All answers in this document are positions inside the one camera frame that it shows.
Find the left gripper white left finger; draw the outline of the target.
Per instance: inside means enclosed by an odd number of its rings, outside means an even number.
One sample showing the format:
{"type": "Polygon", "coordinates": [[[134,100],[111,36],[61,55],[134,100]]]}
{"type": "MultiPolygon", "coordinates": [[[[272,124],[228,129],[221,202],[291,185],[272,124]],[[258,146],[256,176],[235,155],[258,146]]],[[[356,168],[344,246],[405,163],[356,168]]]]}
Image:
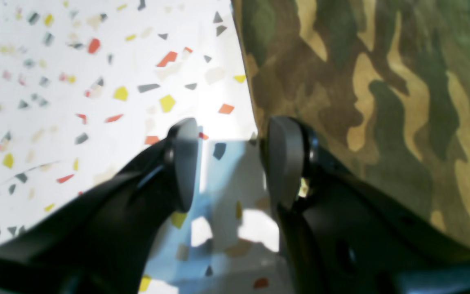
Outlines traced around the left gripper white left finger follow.
{"type": "Polygon", "coordinates": [[[0,294],[136,294],[151,247],[190,210],[198,125],[186,118],[111,179],[0,245],[0,294]]]}

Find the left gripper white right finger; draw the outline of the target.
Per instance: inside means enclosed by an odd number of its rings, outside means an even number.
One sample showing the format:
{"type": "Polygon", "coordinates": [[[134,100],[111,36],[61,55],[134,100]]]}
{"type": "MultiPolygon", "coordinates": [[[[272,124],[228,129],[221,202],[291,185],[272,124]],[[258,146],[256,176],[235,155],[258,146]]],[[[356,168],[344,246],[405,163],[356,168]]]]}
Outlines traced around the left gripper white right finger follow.
{"type": "Polygon", "coordinates": [[[263,158],[297,294],[470,294],[470,249],[356,178],[310,126],[271,117],[263,158]]]}

